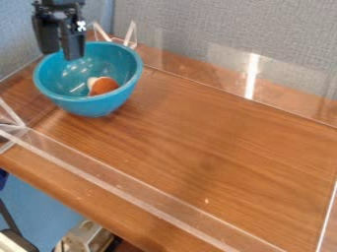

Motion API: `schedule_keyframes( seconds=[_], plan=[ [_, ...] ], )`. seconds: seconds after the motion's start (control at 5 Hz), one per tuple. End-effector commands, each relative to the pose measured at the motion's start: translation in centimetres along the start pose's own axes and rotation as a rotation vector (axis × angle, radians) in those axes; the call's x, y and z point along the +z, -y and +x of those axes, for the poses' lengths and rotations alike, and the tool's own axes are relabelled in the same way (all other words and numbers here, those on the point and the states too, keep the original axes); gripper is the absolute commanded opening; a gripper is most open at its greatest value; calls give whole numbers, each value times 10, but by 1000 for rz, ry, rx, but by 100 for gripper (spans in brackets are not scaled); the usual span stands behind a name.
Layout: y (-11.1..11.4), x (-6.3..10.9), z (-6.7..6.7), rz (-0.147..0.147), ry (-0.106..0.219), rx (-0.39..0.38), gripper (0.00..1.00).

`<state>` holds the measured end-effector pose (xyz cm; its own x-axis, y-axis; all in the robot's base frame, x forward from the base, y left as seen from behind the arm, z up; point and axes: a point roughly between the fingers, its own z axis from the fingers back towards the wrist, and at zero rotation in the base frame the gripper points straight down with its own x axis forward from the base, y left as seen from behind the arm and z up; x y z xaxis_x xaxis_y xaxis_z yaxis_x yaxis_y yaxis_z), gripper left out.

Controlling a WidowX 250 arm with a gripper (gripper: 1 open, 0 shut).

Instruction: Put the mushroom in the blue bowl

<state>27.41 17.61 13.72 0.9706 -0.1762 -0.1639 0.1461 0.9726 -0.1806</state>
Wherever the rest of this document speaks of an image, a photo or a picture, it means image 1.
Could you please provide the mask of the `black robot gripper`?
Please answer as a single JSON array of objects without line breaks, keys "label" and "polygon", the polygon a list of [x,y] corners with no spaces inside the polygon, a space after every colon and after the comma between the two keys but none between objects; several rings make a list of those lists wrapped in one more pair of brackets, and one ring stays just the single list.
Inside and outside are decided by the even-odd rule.
[{"label": "black robot gripper", "polygon": [[61,22],[61,43],[67,61],[85,56],[86,21],[82,10],[86,0],[34,0],[33,24],[43,54],[59,50],[58,22]]}]

